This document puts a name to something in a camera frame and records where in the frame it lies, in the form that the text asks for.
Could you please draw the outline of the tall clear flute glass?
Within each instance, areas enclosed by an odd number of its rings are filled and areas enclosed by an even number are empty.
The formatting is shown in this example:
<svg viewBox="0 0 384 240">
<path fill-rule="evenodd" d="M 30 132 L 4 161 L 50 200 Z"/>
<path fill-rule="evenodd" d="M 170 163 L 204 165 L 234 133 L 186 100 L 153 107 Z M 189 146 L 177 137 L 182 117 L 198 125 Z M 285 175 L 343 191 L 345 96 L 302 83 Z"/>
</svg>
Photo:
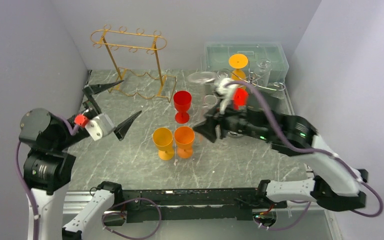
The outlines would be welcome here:
<svg viewBox="0 0 384 240">
<path fill-rule="evenodd" d="M 202 110 L 202 105 L 203 105 L 203 100 L 204 100 L 204 97 L 206 95 L 215 95 L 213 90 L 214 90 L 214 83 L 215 83 L 215 80 L 216 80 L 216 73 L 214 71 L 197 71 L 197 72 L 194 72 L 194 73 L 191 73 L 189 74 L 187 77 L 186 77 L 186 80 L 192 84 L 196 84 L 196 85 L 199 85 L 201 90 L 200 90 L 200 93 L 199 93 L 199 118 L 197 119 L 196 122 L 192 123 L 191 124 L 191 128 L 201 122 L 203 122 L 204 120 L 206 120 L 206 117 L 205 117 L 205 113 L 203 113 L 203 110 Z M 198 135 L 198 139 L 199 141 L 201 142 L 204 137 L 195 132 L 195 134 Z"/>
</svg>

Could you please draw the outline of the clear stemless glass front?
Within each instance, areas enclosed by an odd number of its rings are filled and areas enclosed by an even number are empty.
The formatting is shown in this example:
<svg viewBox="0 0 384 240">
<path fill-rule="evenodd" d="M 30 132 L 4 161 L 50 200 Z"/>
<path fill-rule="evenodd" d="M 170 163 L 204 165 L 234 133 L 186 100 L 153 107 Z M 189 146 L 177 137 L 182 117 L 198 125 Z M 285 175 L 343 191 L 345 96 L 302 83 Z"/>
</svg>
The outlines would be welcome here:
<svg viewBox="0 0 384 240">
<path fill-rule="evenodd" d="M 231 71 L 227 68 L 220 69 L 216 72 L 215 82 L 222 82 L 226 80 L 229 82 L 231 78 Z"/>
</svg>

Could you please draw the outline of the silver wire glass rack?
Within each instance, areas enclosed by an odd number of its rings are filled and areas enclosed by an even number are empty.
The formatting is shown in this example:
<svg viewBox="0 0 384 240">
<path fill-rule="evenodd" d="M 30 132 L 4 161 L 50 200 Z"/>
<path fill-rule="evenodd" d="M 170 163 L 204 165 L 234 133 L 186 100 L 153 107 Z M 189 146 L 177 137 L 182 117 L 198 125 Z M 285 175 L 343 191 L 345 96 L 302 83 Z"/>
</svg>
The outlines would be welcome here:
<svg viewBox="0 0 384 240">
<path fill-rule="evenodd" d="M 272 110 L 278 110 L 280 108 L 280 97 L 278 94 L 285 92 L 286 85 L 283 82 L 268 82 L 266 80 L 257 79 L 256 74 L 252 71 L 245 74 L 246 80 L 240 81 L 250 83 L 261 92 L 264 97 L 268 97 L 267 102 Z"/>
</svg>

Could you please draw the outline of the clear ribbed wine glass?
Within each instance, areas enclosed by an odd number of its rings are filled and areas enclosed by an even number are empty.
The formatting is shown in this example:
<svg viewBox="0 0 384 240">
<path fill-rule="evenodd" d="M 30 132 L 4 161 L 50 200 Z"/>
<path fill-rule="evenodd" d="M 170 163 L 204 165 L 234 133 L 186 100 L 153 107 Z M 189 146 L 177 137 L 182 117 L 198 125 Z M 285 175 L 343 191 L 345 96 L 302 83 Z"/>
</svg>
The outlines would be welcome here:
<svg viewBox="0 0 384 240">
<path fill-rule="evenodd" d="M 269 80 L 270 79 L 270 73 L 272 70 L 272 62 L 269 59 L 260 59 L 256 63 L 256 67 L 254 68 L 254 73 L 257 77 L 257 79 L 262 80 Z"/>
</svg>

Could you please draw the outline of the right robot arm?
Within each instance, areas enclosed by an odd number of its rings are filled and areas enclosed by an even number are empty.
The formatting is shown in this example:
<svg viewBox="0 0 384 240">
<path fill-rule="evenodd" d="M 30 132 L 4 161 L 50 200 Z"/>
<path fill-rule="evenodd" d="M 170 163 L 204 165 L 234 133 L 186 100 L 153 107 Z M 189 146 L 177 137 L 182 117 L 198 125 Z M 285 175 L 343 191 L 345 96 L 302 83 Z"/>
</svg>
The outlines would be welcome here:
<svg viewBox="0 0 384 240">
<path fill-rule="evenodd" d="M 295 157 L 315 171 L 314 177 L 305 180 L 261 180 L 255 200 L 262 208 L 283 201 L 314 202 L 333 212 L 355 211 L 366 207 L 367 195 L 361 190 L 360 183 L 367 182 L 366 170 L 337 162 L 332 150 L 305 118 L 274 111 L 271 114 L 289 144 L 283 143 L 278 137 L 263 110 L 227 109 L 224 114 L 220 114 L 218 109 L 211 109 L 204 115 L 204 121 L 192 129 L 212 143 L 225 138 L 228 132 L 265 141 L 273 150 Z"/>
</svg>

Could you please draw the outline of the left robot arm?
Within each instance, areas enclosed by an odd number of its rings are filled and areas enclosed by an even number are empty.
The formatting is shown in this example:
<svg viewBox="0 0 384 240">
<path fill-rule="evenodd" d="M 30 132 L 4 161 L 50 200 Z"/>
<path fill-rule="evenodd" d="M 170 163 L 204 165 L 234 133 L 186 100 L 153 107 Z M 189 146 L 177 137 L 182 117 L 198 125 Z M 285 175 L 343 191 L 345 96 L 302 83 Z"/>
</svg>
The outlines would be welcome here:
<svg viewBox="0 0 384 240">
<path fill-rule="evenodd" d="M 18 143 L 30 150 L 16 171 L 29 203 L 28 239 L 85 240 L 107 210 L 123 205 L 121 184 L 104 181 L 86 206 L 69 223 L 63 222 L 65 197 L 76 161 L 68 148 L 84 139 L 98 141 L 110 134 L 122 141 L 139 116 L 136 112 L 115 125 L 102 112 L 94 95 L 115 86 L 115 82 L 85 85 L 84 109 L 70 118 L 44 108 L 32 109 L 22 117 Z"/>
</svg>

